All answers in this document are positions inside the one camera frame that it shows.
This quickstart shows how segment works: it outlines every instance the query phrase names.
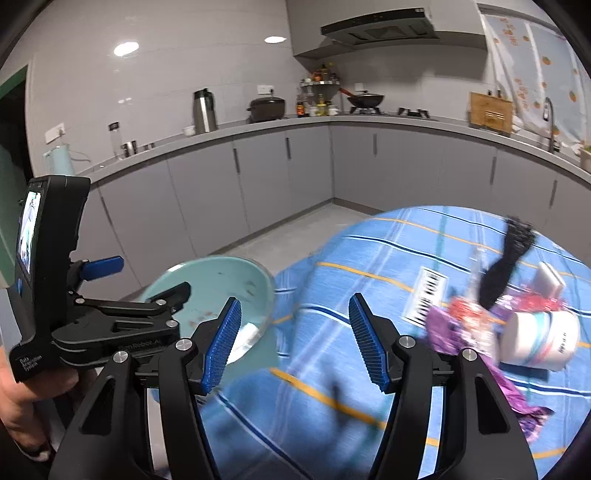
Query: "ceiling light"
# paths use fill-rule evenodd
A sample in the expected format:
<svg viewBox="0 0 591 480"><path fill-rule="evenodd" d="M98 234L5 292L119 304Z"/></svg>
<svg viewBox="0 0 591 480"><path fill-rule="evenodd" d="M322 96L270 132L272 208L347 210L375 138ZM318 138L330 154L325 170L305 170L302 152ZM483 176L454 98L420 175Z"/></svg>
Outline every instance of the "ceiling light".
<svg viewBox="0 0 591 480"><path fill-rule="evenodd" d="M267 37L265 41L267 43L281 43L282 41L287 40L285 37Z"/></svg>
<svg viewBox="0 0 591 480"><path fill-rule="evenodd" d="M133 51L136 51L139 48L139 44L135 41L127 41L124 43L120 43L115 47L113 53L118 57L122 57L123 55L127 55Z"/></svg>

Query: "kitchen counter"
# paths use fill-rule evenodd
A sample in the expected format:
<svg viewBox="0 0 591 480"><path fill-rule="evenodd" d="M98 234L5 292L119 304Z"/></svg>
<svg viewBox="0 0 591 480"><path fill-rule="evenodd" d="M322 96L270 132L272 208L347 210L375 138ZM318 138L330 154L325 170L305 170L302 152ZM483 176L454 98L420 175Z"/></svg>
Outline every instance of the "kitchen counter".
<svg viewBox="0 0 591 480"><path fill-rule="evenodd" d="M449 205L517 216L591 265L591 175L526 141L434 120L238 122L94 166L81 173L93 186L72 260L121 255L125 268L81 292L133 295L173 265L332 200L368 213Z"/></svg>
<svg viewBox="0 0 591 480"><path fill-rule="evenodd" d="M193 137L184 137L182 134L171 137L157 143L156 148L151 150L138 153L129 158L123 160L116 160L111 158L103 163L97 164L91 168L78 173L80 176L86 176L91 179L94 183L102 180L110 175L113 175L121 170L130 168L134 165L158 157L160 155L166 155L173 153L177 150L184 148L190 148L197 145L205 144L215 140L221 140L224 138L230 138L237 135L245 135L254 132L272 131L278 128L289 128L297 127L299 125L314 125L323 124L331 125L335 122L343 123L360 123L360 124L375 124L388 126L388 125L401 125L404 127L417 127L430 129L432 131L449 132L452 134L465 135L487 142L492 142L499 145L504 145L515 150L522 151L526 154L538 157L540 161L549 162L556 167L566 170L570 174L578 177L579 179L587 182L591 186L591 174L579 168L574 162L576 160L567 160L568 157L565 155L552 155L549 152L542 150L541 148L535 147L527 143L526 139L517 139L516 135L505 137L501 134L496 134L491 131L477 129L469 127L466 122L452 120L442 117L434 117L437 121L429 121L426 119L416 119L397 115L350 115L341 114L337 116L320 116L320 117L308 117L308 118L285 118L281 120L261 122L257 124L248 124L246 121L231 122L229 124L220 125L219 130L208 134L195 135Z"/></svg>

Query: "kitchen floor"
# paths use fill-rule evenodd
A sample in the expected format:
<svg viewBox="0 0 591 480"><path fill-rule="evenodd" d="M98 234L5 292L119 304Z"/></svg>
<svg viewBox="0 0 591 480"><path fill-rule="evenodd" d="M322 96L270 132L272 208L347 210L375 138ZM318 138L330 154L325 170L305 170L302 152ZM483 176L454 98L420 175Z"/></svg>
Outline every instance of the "kitchen floor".
<svg viewBox="0 0 591 480"><path fill-rule="evenodd" d="M275 276L366 218L369 215L329 203L224 253L255 260Z"/></svg>

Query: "light blue bowl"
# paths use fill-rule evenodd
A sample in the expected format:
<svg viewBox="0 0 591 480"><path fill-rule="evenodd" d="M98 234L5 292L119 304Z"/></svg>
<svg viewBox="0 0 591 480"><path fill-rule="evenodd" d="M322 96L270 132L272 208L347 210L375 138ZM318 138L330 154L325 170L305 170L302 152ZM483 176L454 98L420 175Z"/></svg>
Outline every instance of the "light blue bowl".
<svg viewBox="0 0 591 480"><path fill-rule="evenodd" d="M251 260L212 255L175 265L144 291L141 300L146 301L184 281L191 285L191 296L183 309L173 315L180 324L181 337L190 337L199 323L217 318L229 297L240 300L241 327L247 323L257 327L256 340L271 321L275 299L273 277Z"/></svg>

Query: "doorway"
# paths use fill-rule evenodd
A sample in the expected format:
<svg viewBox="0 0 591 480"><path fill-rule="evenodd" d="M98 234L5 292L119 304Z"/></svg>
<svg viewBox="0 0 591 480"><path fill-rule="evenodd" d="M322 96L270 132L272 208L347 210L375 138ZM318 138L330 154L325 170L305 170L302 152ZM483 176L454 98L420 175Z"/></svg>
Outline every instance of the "doorway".
<svg viewBox="0 0 591 480"><path fill-rule="evenodd" d="M33 177L25 124L27 67L0 85L0 287L14 281L18 219Z"/></svg>

